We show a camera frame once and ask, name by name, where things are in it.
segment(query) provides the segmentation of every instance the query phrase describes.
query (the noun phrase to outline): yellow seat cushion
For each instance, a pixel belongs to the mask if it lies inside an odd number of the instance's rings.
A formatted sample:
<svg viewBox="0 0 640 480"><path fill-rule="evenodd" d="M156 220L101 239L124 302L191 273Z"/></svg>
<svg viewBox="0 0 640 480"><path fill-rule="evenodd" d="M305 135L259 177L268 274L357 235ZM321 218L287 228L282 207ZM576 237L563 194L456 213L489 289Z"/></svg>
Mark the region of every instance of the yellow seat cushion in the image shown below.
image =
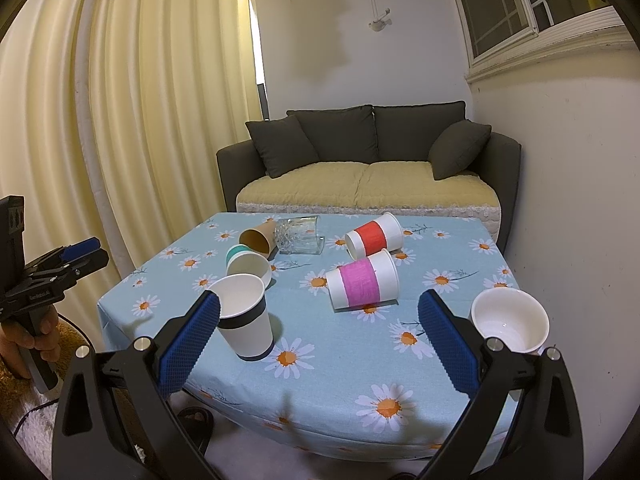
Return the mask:
<svg viewBox="0 0 640 480"><path fill-rule="evenodd" d="M495 191L465 171L434 180L428 162L376 162L367 167L356 194L359 209L500 207Z"/></svg>
<svg viewBox="0 0 640 480"><path fill-rule="evenodd" d="M248 184L236 199L238 211L258 212L260 205L353 207L358 183L368 165L361 162L317 162L278 178L264 176Z"/></svg>

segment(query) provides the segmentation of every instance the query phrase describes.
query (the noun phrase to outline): table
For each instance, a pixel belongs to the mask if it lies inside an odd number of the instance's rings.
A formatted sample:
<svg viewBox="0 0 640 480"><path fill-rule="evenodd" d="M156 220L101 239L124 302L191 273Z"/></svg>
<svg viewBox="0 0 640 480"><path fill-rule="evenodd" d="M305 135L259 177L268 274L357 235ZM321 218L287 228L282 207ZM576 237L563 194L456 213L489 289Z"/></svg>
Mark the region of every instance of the table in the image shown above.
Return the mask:
<svg viewBox="0 0 640 480"><path fill-rule="evenodd" d="M108 350L154 336L168 319L183 315L225 275L226 250L239 234L267 216L219 213L105 294L98 313ZM241 426L303 450L380 462L431 456L468 397L453 388L422 334L418 297L435 288L466 317L485 287L517 287L516 281L481 221L399 216L405 236L394 255L398 301L335 313L324 274L351 261L344 234L375 216L319 217L322 254L276 254L271 262L271 355L242 361L215 332L186 388ZM515 407L509 398L487 456L498 451Z"/></svg>

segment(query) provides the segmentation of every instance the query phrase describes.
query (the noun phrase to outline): hand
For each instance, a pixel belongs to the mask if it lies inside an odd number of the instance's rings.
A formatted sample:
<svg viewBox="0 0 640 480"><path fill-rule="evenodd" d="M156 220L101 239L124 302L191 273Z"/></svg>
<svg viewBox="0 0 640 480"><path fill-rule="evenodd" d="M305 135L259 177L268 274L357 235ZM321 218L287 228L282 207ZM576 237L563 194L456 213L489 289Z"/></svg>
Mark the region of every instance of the hand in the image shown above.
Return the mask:
<svg viewBox="0 0 640 480"><path fill-rule="evenodd" d="M22 360L18 346L40 350L42 358L51 363L60 359L58 313L53 305L49 307L49 311L42 318L40 331L42 335L33 337L15 321L5 321L0 324L0 356L15 375L31 379L31 374Z"/></svg>

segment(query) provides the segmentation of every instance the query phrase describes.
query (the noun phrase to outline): brown paper cup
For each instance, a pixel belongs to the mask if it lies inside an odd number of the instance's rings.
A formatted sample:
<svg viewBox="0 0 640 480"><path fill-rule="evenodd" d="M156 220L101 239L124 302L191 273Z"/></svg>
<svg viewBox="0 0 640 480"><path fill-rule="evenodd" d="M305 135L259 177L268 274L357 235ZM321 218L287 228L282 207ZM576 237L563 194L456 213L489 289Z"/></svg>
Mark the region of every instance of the brown paper cup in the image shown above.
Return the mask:
<svg viewBox="0 0 640 480"><path fill-rule="evenodd" d="M264 224L242 231L238 241L268 258L276 247L275 232L276 222L269 220Z"/></svg>

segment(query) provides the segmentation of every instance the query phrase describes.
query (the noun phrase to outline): white wall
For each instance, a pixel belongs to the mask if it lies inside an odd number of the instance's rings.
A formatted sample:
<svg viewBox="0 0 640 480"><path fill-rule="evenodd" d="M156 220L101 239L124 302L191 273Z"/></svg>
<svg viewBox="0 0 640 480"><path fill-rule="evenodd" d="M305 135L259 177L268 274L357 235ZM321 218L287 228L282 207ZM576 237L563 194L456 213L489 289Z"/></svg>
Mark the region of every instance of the white wall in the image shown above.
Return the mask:
<svg viewBox="0 0 640 480"><path fill-rule="evenodd" d="M465 100L466 50L454 0L256 0L272 119L291 108Z"/></svg>
<svg viewBox="0 0 640 480"><path fill-rule="evenodd" d="M545 62L472 91L476 120L523 145L506 258L550 314L588 478L640 401L640 53Z"/></svg>

